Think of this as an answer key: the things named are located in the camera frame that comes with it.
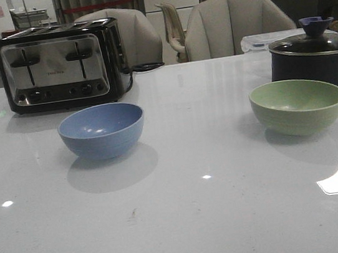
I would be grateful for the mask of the blue bowl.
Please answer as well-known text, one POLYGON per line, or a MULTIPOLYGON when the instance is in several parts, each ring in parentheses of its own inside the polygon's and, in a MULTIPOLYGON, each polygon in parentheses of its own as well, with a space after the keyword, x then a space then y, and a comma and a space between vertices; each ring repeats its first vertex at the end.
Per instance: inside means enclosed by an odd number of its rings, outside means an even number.
POLYGON ((144 112, 131 103, 85 108, 65 118, 57 132, 75 155, 106 160, 126 153, 140 138, 144 112))

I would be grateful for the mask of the green bowl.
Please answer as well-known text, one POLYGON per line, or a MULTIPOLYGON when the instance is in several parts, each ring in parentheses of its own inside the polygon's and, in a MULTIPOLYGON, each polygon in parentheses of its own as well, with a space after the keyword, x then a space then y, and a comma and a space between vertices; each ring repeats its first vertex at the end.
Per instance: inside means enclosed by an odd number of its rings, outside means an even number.
POLYGON ((280 80, 249 94, 251 109, 267 129, 283 135, 318 133, 338 118, 338 86, 318 80, 280 80))

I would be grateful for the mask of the beige upholstered chair left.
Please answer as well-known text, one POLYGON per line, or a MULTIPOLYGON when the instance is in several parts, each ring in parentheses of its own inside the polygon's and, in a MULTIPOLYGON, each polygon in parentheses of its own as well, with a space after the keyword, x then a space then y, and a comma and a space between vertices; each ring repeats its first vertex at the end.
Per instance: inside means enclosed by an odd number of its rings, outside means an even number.
POLYGON ((120 38, 130 67, 163 61, 162 39, 147 17, 139 10, 103 9, 79 17, 75 22, 106 17, 116 18, 117 20, 120 38))

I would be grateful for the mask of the beige upholstered chair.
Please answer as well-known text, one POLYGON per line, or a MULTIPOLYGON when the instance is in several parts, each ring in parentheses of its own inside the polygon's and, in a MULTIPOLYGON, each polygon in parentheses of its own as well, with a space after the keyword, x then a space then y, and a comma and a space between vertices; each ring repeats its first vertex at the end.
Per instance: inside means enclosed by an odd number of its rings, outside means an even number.
POLYGON ((106 17, 116 18, 117 20, 120 38, 130 67, 163 61, 162 39, 147 17, 139 10, 103 9, 79 17, 75 22, 106 17))
POLYGON ((188 18, 186 54, 191 62, 238 55, 243 37, 295 28, 272 0, 207 0, 188 18))

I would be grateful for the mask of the cream office chair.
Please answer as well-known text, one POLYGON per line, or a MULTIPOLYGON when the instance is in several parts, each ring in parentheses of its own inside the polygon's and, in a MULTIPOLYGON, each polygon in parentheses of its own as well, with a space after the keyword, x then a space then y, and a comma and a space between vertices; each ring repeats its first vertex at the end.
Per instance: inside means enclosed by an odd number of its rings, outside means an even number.
POLYGON ((165 39, 171 48, 176 52, 176 61, 188 62, 188 56, 185 47, 185 32, 183 30, 180 17, 175 7, 170 3, 158 3, 156 7, 162 10, 165 26, 165 39))

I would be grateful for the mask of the beige upholstered chair right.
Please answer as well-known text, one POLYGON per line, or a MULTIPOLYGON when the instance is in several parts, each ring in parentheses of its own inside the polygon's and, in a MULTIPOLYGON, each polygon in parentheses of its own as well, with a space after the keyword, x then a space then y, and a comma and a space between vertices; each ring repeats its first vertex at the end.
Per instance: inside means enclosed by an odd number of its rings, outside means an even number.
POLYGON ((238 55, 243 37, 295 28, 272 0, 207 0, 188 18, 186 54, 191 62, 238 55))

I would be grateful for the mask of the clear plastic food container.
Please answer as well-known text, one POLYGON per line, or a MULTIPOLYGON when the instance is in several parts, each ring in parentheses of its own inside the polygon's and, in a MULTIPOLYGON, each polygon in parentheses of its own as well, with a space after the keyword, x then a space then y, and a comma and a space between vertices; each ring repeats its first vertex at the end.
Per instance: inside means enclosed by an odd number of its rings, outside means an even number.
POLYGON ((282 40, 287 37, 304 34, 301 28, 290 29, 285 31, 268 32, 263 34, 255 34, 243 37, 241 40, 241 50, 244 53, 251 51, 268 50, 269 44, 277 40, 282 40))

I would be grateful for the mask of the black and chrome toaster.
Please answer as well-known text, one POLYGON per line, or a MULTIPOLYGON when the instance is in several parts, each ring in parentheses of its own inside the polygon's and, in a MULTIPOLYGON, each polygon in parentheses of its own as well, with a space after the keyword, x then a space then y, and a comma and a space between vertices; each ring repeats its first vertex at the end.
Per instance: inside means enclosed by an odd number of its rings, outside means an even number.
POLYGON ((116 18, 26 29, 0 39, 11 110, 36 113, 116 101, 131 89, 116 18))

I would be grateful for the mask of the glass pot lid blue knob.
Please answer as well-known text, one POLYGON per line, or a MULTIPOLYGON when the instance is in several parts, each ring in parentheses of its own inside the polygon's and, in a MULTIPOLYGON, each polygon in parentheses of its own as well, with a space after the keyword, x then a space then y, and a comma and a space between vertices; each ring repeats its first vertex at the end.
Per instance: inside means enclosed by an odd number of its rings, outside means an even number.
POLYGON ((280 55, 332 55, 338 54, 338 34, 326 30, 334 18, 311 16, 299 19, 304 33, 286 37, 269 44, 269 51, 280 55))

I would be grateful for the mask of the dark blue cooking pot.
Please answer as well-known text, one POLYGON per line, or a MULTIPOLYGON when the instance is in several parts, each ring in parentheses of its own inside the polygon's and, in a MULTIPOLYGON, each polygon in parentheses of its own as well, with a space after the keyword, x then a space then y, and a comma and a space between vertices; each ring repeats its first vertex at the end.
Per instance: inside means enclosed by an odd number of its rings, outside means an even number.
POLYGON ((338 86, 338 51, 314 55, 272 53, 272 80, 318 80, 338 86))

